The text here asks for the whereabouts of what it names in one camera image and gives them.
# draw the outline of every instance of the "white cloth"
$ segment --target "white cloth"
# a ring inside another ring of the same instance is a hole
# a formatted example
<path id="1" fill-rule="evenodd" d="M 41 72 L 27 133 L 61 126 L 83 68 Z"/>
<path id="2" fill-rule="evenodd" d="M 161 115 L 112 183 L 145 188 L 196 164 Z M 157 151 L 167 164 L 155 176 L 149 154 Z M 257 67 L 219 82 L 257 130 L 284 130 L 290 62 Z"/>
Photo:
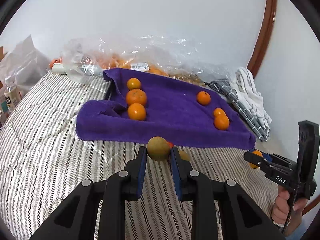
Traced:
<path id="1" fill-rule="evenodd" d="M 229 80 L 229 83 L 236 90 L 239 101 L 258 119 L 263 129 L 269 128 L 271 118 L 263 108 L 263 97 L 256 90 L 250 70 L 238 68 L 236 78 Z"/>

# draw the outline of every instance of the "bed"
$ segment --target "bed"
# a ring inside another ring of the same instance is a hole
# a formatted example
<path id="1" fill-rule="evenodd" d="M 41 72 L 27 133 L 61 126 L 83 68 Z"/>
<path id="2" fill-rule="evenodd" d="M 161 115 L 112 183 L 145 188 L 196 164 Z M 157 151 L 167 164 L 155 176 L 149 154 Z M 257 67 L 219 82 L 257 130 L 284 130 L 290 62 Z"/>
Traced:
<path id="1" fill-rule="evenodd" d="M 89 85 L 78 84 L 49 72 L 5 123 L 0 132 L 0 215 L 16 239 L 29 239 L 83 179 L 107 179 L 137 156 L 138 143 L 82 141 L 76 135 L 79 109 L 90 99 L 104 99 L 109 85 L 94 77 Z M 209 178 L 236 180 L 270 215 L 276 184 L 249 167 L 244 150 L 178 148 Z M 191 218 L 191 203 L 179 202 L 175 195 L 170 165 L 148 158 L 141 198 L 126 202 L 126 239 L 190 239 Z"/>

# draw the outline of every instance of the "barcode label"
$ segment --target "barcode label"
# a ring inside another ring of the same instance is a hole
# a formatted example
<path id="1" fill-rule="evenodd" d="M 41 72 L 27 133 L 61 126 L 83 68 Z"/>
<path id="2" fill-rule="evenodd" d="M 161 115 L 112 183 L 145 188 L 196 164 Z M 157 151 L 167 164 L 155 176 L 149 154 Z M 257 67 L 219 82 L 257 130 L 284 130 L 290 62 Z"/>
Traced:
<path id="1" fill-rule="evenodd" d="M 12 103 L 13 103 L 14 107 L 16 107 L 18 105 L 18 102 L 15 98 L 12 100 Z"/>
<path id="2" fill-rule="evenodd" d="M 131 66 L 130 69 L 137 70 L 137 71 L 148 71 L 148 70 L 150 70 L 149 66 L 148 66 L 148 63 L 131 63 L 130 66 Z"/>

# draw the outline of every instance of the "black cable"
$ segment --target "black cable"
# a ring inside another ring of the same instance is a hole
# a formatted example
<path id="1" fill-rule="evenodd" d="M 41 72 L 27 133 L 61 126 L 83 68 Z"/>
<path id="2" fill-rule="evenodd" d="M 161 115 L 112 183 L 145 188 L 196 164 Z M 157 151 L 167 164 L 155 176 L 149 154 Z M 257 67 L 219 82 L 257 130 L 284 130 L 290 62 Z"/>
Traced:
<path id="1" fill-rule="evenodd" d="M 295 203 L 295 201 L 296 201 L 296 199 L 297 199 L 298 189 L 299 189 L 299 184 L 300 184 L 301 166 L 302 166 L 302 161 L 299 163 L 297 187 L 296 187 L 296 189 L 295 189 L 295 191 L 294 191 L 294 198 L 293 198 L 293 202 L 292 202 L 292 204 L 291 204 L 291 207 L 290 207 L 290 210 L 289 210 L 287 219 L 286 219 L 286 221 L 285 221 L 285 223 L 284 223 L 284 226 L 283 226 L 283 228 L 282 228 L 282 232 L 281 232 L 282 234 L 284 234 L 284 231 L 285 231 L 286 227 L 288 226 L 289 219 L 290 219 L 290 217 L 291 217 L 291 213 L 292 213 L 292 210 L 293 210 L 293 207 L 294 207 L 294 203 Z"/>

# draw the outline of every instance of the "clear plastic bag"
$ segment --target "clear plastic bag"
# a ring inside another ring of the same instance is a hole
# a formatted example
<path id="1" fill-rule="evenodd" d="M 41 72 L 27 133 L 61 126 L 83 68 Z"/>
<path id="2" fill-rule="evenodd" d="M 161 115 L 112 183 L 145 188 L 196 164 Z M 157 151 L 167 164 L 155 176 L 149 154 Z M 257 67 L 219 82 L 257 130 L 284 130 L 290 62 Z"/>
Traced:
<path id="1" fill-rule="evenodd" d="M 35 48 L 31 36 L 20 42 L 0 62 L 0 81 L 12 76 L 23 97 L 47 73 L 49 59 Z"/>
<path id="2" fill-rule="evenodd" d="M 176 78 L 200 86 L 230 76 L 222 65 L 199 58 L 201 43 L 158 36 L 73 39 L 65 45 L 63 67 L 72 81 L 88 83 L 103 70 L 127 68 Z"/>

